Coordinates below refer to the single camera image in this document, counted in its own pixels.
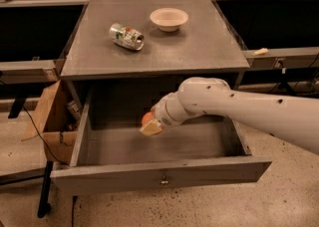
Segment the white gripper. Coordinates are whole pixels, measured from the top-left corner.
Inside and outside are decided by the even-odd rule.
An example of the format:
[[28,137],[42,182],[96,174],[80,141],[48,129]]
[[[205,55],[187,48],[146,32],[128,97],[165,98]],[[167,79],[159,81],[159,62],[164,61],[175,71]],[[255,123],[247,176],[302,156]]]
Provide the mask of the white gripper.
[[195,118],[196,114],[187,111],[180,103],[177,93],[169,93],[161,98],[152,108],[155,118],[147,120],[140,132],[150,136],[162,132],[162,127],[173,127],[182,124],[188,119]]

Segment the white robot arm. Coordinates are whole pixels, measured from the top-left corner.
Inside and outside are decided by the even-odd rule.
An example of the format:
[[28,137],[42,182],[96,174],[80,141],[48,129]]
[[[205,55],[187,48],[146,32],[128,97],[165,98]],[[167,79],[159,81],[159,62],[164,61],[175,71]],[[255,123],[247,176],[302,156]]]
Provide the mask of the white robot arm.
[[154,135],[205,114],[238,121],[319,154],[319,100],[234,91],[214,78],[189,78],[159,100],[142,119]]

